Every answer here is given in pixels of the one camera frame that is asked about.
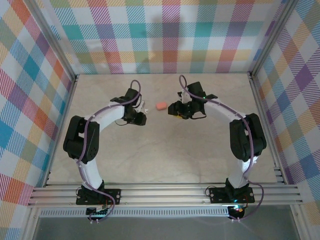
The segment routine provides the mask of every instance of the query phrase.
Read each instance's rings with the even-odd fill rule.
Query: plaid wall
[[[71,80],[22,0],[0,0],[0,240],[18,238]]]
[[[257,86],[281,162],[320,239],[320,0],[300,0]]]
[[[250,72],[253,70],[255,64],[258,61],[258,58],[260,57],[263,49],[265,48],[266,43],[268,41],[268,38],[269,38],[272,30],[274,29],[274,27],[276,25],[276,22],[278,21],[279,17],[281,16],[281,13],[282,13],[282,11],[283,11],[283,9],[284,9],[284,7],[285,7],[287,2],[288,2],[288,0],[281,0],[281,3],[278,6],[278,9],[276,10],[276,12],[274,14],[274,16],[272,18],[272,21],[271,21],[267,31],[265,32],[262,41],[260,42],[259,48],[258,48],[258,50],[256,51],[256,53],[254,55],[253,61],[250,64],[250,68],[249,68]]]
[[[79,74],[247,72],[285,1],[37,0]]]

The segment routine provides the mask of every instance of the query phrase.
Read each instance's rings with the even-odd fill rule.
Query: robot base
[[[232,199],[229,197],[225,187],[210,187],[208,190],[211,204],[252,204],[255,202],[251,187],[245,187],[245,191],[242,191],[241,194],[234,196]]]
[[[102,181],[100,187],[97,189],[100,192],[104,192],[112,196],[115,200],[115,204],[120,204],[121,189],[105,189],[105,183]],[[75,204],[77,205],[109,205],[113,204],[112,200],[105,195],[102,195],[96,191],[90,190],[83,185],[81,189],[77,191],[77,198]]]

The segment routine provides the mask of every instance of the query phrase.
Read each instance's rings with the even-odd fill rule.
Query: aluminum rail
[[[35,0],[24,0],[25,5],[28,7],[30,13],[34,17],[36,23],[39,25],[44,37],[50,44],[53,52],[56,54],[61,65],[63,66],[66,74],[73,80],[76,80],[77,74],[73,70],[70,62],[68,61],[59,41],[57,40],[55,34],[52,32],[50,26],[48,25],[46,18],[44,17],[41,9]]]
[[[278,37],[280,36],[282,30],[284,29],[289,17],[291,16],[298,2],[299,0],[289,0],[286,2],[282,10],[282,13],[279,16],[279,19],[277,20],[277,22],[275,23],[274,27],[271,30],[271,33],[269,34],[268,40],[265,46],[263,47],[262,53],[260,54],[255,65],[252,68],[251,73],[253,76],[256,76],[258,74],[259,70],[265,63],[265,60],[267,59],[273,46],[278,40]]]
[[[288,184],[289,181],[288,181],[287,176],[285,174],[282,174],[285,172],[284,166],[282,165],[282,162],[280,160],[280,156],[279,156],[279,153],[278,153],[278,150],[276,147],[276,142],[275,142],[275,139],[273,138],[271,127],[268,123],[268,117],[267,117],[266,111],[264,110],[264,107],[262,105],[261,96],[260,96],[258,88],[256,86],[255,79],[253,78],[253,76],[250,73],[248,73],[248,79],[249,79],[250,87],[251,87],[252,94],[254,97],[254,101],[256,104],[256,108],[257,108],[258,114],[260,116],[260,121],[261,121],[262,129],[263,129],[263,132],[265,135],[265,139],[266,139],[267,145],[270,149],[274,164],[276,166],[274,168],[274,172],[275,172],[277,181],[279,182],[279,178],[281,177],[283,182],[285,184]]]
[[[49,184],[35,188],[29,201],[32,208],[82,207],[76,205],[76,190],[79,183]],[[201,207],[233,206],[234,204],[210,204],[205,195],[208,186],[224,187],[222,183],[110,183],[105,188],[121,189],[119,207]],[[281,183],[265,183],[263,205],[296,205],[302,203],[298,187]],[[261,189],[251,185],[256,205],[261,199]]]

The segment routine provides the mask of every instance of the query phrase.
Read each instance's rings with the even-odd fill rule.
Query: cable
[[[119,123],[117,123],[117,121],[114,121],[115,122],[115,124],[117,124],[118,126],[125,126],[125,125],[128,125],[129,123],[127,122],[127,123],[125,123],[125,124],[119,124]]]
[[[110,203],[110,207],[108,207],[108,199],[105,200],[105,204],[106,204],[106,207],[109,208],[109,209],[113,206],[113,203],[111,202]]]
[[[216,186],[208,186],[208,187],[204,190],[204,194],[205,194],[208,198],[210,198],[210,196],[207,194],[207,190],[208,190],[209,188],[216,188]]]
[[[206,117],[207,117],[207,115],[200,116],[200,117],[196,117],[196,118],[193,118],[193,117],[191,116],[190,119],[192,119],[192,120],[197,120],[197,119],[205,119]]]
[[[140,98],[140,102],[139,102],[139,104],[137,106],[133,107],[134,109],[137,109],[140,106],[141,102],[142,102],[142,95],[141,94],[140,94],[139,98]]]
[[[78,194],[78,191],[81,189],[81,187],[78,187],[76,190],[75,190],[75,195],[77,195],[79,198],[80,198],[80,195]]]
[[[248,207],[248,202],[249,202],[249,200],[248,200],[248,197],[247,197],[246,195],[243,195],[243,196],[245,197],[245,200],[246,200],[245,208],[247,208],[247,207]]]
[[[194,95],[194,94],[192,94],[191,92],[188,91],[188,89],[187,89],[187,80],[186,80],[186,77],[185,77],[184,75],[182,75],[182,74],[179,76],[179,83],[180,83],[182,89],[183,89],[186,93],[188,93],[191,97],[194,97],[194,98],[196,98],[196,99],[203,100],[202,97],[197,96],[197,95]],[[265,195],[264,188],[262,187],[261,184],[256,183],[256,182],[251,182],[251,181],[247,178],[247,173],[249,172],[249,170],[252,168],[252,166],[253,166],[253,164],[254,164],[254,154],[255,154],[255,153],[254,153],[254,141],[253,141],[253,138],[252,138],[252,133],[251,133],[251,131],[250,131],[249,124],[248,124],[247,121],[244,119],[244,117],[241,116],[241,114],[239,114],[238,112],[236,112],[235,110],[233,110],[231,107],[229,107],[229,106],[227,106],[227,105],[225,105],[225,104],[223,104],[223,103],[221,103],[221,102],[218,102],[218,101],[215,101],[215,100],[212,100],[212,99],[208,99],[208,98],[206,98],[205,100],[208,101],[208,102],[211,102],[211,103],[213,103],[213,104],[217,104],[217,105],[219,105],[219,106],[227,109],[227,110],[230,111],[231,113],[235,114],[237,117],[239,117],[239,118],[243,121],[243,123],[244,123],[244,125],[245,125],[245,128],[246,128],[246,130],[247,130],[247,132],[248,132],[249,142],[250,142],[250,163],[249,163],[249,167],[247,168],[246,171],[244,171],[244,173],[243,173],[242,176],[243,176],[243,178],[244,178],[248,183],[253,184],[253,185],[256,185],[256,186],[259,186],[259,187],[261,188],[262,194],[261,194],[261,199],[260,199],[258,205],[255,207],[255,209],[254,209],[252,212],[250,212],[247,216],[243,217],[243,218],[242,218],[242,220],[243,220],[243,219],[248,218],[249,216],[251,216],[252,214],[254,214],[254,213],[258,210],[258,208],[259,208],[260,205],[262,204],[262,201],[263,201],[264,195]],[[238,222],[240,222],[240,219],[237,219],[237,218],[232,217],[232,216],[231,216],[231,218],[232,218],[232,219],[235,219],[235,220],[238,220]]]
[[[137,100],[138,97],[140,96],[141,84],[140,84],[140,82],[137,81],[137,80],[132,80],[131,83],[130,83],[130,88],[132,88],[132,85],[133,85],[134,82],[136,82],[136,83],[138,84],[139,89],[138,89],[138,94],[137,94],[133,99],[131,99],[131,100],[129,100],[129,101],[126,101],[126,102],[123,102],[123,103],[118,103],[118,104],[114,104],[114,105],[111,105],[111,106],[108,105],[108,106],[105,106],[105,107],[101,108],[100,110],[98,110],[98,111],[95,112],[92,116],[89,117],[89,119],[86,121],[85,126],[84,126],[83,149],[82,149],[82,153],[81,153],[79,159],[76,161],[76,164],[77,164],[77,166],[78,166],[78,168],[79,168],[80,176],[81,176],[82,180],[84,181],[84,183],[85,183],[91,190],[93,190],[93,191],[95,191],[95,192],[97,192],[97,193],[99,193],[99,194],[105,195],[106,197],[110,198],[110,199],[112,200],[112,203],[113,203],[112,209],[111,209],[103,218],[101,218],[100,220],[96,220],[96,223],[99,223],[99,222],[104,221],[104,220],[112,213],[112,211],[113,211],[114,208],[115,208],[116,201],[115,201],[115,199],[114,199],[111,195],[95,189],[93,186],[91,186],[91,185],[86,181],[86,179],[85,179],[85,177],[84,177],[84,173],[83,173],[83,171],[82,171],[80,162],[81,162],[81,160],[84,158],[85,153],[86,153],[88,125],[89,125],[89,123],[90,123],[90,121],[91,121],[92,119],[94,119],[98,114],[102,113],[103,111],[105,111],[105,110],[107,110],[107,109],[111,109],[111,108],[115,108],[115,107],[120,107],[120,106],[123,106],[123,105],[127,105],[127,104],[133,103],[135,100]]]

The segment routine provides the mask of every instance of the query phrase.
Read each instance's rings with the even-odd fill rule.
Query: black bracket
[[[123,104],[127,101],[130,101],[135,98],[135,96],[139,95],[139,97],[133,101],[130,104],[124,105],[124,115],[122,119],[126,121],[128,124],[134,124],[138,126],[144,126],[146,125],[147,122],[147,116],[143,112],[137,112],[135,105],[138,103],[138,99],[140,98],[140,103],[141,103],[141,98],[142,95],[137,91],[132,88],[129,88],[127,92],[125,93],[125,96],[121,97],[114,97],[110,100],[110,102],[116,102],[119,104]]]
[[[192,119],[192,120],[197,120],[197,119],[204,119],[207,117],[206,112],[205,112],[205,103],[211,99],[217,99],[218,97],[209,94],[207,95],[206,92],[202,89],[202,86],[200,82],[194,82],[192,84],[189,84],[187,86],[188,91],[191,94],[194,94],[202,99],[195,98],[193,96],[191,97],[191,101],[182,103],[181,101],[176,101],[172,103],[168,107],[168,114],[173,115],[173,116],[179,116],[182,119]],[[201,117],[193,117],[195,113],[201,112],[203,116]]]
[[[241,195],[235,196],[232,200],[228,196],[225,187],[210,187],[208,190],[211,204],[252,204],[255,202],[254,192],[251,187],[247,187],[246,191],[242,192]]]
[[[112,188],[105,189],[105,183],[102,181],[100,187],[97,189],[100,192],[109,194],[115,200],[115,205],[120,204],[121,199],[121,189]],[[112,200],[109,197],[106,197],[103,194],[100,194],[96,191],[90,190],[83,185],[76,193],[77,198],[75,201],[76,205],[109,205],[113,204]]]

